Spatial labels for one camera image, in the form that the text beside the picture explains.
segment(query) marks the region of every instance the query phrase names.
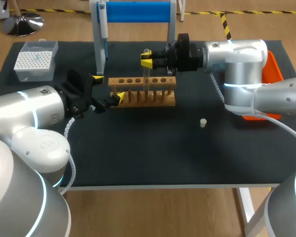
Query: cable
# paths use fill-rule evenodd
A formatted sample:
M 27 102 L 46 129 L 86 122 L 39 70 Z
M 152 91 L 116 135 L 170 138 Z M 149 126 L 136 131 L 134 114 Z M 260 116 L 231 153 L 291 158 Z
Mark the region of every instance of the cable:
M 278 126 L 280 126 L 281 128 L 285 129 L 286 131 L 288 131 L 290 134 L 292 134 L 295 138 L 296 138 L 296 131 L 291 129 L 290 127 L 288 127 L 287 125 L 283 124 L 282 122 L 274 119 L 274 118 L 271 118 L 267 115 L 264 115 L 264 114 L 256 114 L 255 115 L 257 118 L 263 118 L 263 119 L 266 119 Z
M 68 139 L 69 129 L 70 129 L 71 125 L 74 123 L 74 121 L 75 121 L 75 119 L 74 118 L 71 118 L 69 120 L 69 122 L 67 123 L 67 125 L 66 125 L 65 132 L 64 132 L 64 137 L 66 139 Z M 70 163 L 70 166 L 71 166 L 71 178 L 70 178 L 70 181 L 67 184 L 67 186 L 60 192 L 61 195 L 64 195 L 70 189 L 71 185 L 74 183 L 74 179 L 75 179 L 75 164 L 74 164 L 74 159 L 71 156 L 71 154 L 69 155 L 69 163 Z
M 212 79 L 212 81 L 214 83 L 214 86 L 215 86 L 217 92 L 218 92 L 218 95 L 221 97 L 222 101 L 225 103 L 225 98 L 224 98 L 224 96 L 223 96 L 223 94 L 222 94 L 222 92 L 221 92 L 221 90 L 220 90 L 220 88 L 219 88 L 219 86 L 218 86 L 218 84 L 216 82 L 216 79 L 215 79 L 213 73 L 209 73 L 209 75 L 211 76 L 211 79 Z
M 212 81 L 214 83 L 214 86 L 215 86 L 219 96 L 221 97 L 222 101 L 225 102 L 225 98 L 224 98 L 220 88 L 218 87 L 218 84 L 217 84 L 217 82 L 215 80 L 214 75 L 212 73 L 210 73 L 210 76 L 211 76 L 211 79 L 212 79 Z M 265 114 L 255 113 L 254 116 L 257 117 L 257 118 L 266 119 L 266 120 L 280 126 L 281 128 L 283 128 L 284 130 L 286 130 L 287 132 L 289 132 L 290 134 L 292 134 L 296 138 L 296 131 L 291 129 L 287 125 L 283 124 L 282 122 L 280 122 L 280 121 L 278 121 L 278 120 L 276 120 L 274 118 L 271 118 L 271 117 L 269 117 L 269 116 L 267 116 Z

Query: black table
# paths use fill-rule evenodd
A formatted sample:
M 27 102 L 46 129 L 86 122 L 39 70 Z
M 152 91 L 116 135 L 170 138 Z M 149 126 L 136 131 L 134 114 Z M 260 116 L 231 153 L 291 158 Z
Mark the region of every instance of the black table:
M 283 77 L 296 77 L 282 43 L 266 42 Z M 70 68 L 96 74 L 92 42 L 59 42 L 54 81 L 19 82 L 13 67 L 22 46 L 15 43 L 4 62 L 0 95 L 53 85 Z M 106 78 L 142 76 L 140 53 L 144 48 L 160 50 L 164 46 L 164 42 L 109 42 Z M 152 75 L 162 76 L 164 71 Z M 215 76 L 221 84 L 223 75 Z M 74 186 L 261 186 L 281 183 L 296 170 L 296 138 L 267 121 L 247 122 L 229 113 L 203 70 L 176 77 L 173 108 L 89 111 L 72 125 L 69 142 L 77 170 Z M 98 98 L 108 93 L 107 80 L 92 92 Z M 205 128 L 200 127 L 201 118 L 207 119 Z M 68 120 L 51 129 L 63 133 Z M 296 130 L 295 117 L 281 121 Z M 67 168 L 63 185 L 70 175 Z

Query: orange container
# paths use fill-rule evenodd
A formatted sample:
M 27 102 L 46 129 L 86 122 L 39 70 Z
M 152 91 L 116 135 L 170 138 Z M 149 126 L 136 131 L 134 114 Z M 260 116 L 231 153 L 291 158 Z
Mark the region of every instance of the orange container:
M 268 51 L 267 62 L 265 67 L 262 70 L 262 83 L 275 83 L 283 80 L 282 73 L 278 68 L 277 62 L 274 58 L 274 55 L 271 51 Z M 281 115 L 266 114 L 271 118 L 280 119 Z M 252 116 L 242 116 L 245 120 L 265 120 L 264 118 L 256 118 Z

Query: metal stand base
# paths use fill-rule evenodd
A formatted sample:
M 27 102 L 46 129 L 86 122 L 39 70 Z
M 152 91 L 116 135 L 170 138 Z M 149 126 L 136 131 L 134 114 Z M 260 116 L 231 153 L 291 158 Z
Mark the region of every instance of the metal stand base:
M 36 13 L 22 13 L 21 16 L 10 16 L 1 25 L 1 31 L 8 36 L 27 36 L 40 30 L 44 19 Z

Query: yellow black tape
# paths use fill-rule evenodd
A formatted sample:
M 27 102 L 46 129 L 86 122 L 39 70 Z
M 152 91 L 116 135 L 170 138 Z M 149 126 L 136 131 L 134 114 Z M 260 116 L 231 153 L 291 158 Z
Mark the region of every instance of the yellow black tape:
M 22 12 L 68 12 L 68 13 L 82 13 L 90 14 L 90 11 L 81 10 L 63 10 L 63 9 L 20 9 Z M 185 15 L 209 15 L 209 14 L 296 14 L 296 11 L 188 11 Z
M 20 9 L 21 12 L 67 12 L 67 13 L 81 13 L 81 14 L 90 14 L 90 11 L 80 11 L 80 10 L 63 10 L 63 9 Z
M 225 31 L 225 35 L 226 35 L 227 40 L 232 40 L 231 33 L 230 33 L 229 27 L 227 25 L 226 14 L 221 13 L 221 20 L 222 20 L 222 26 Z
M 185 15 L 220 15 L 220 14 L 296 14 L 296 11 L 188 11 Z

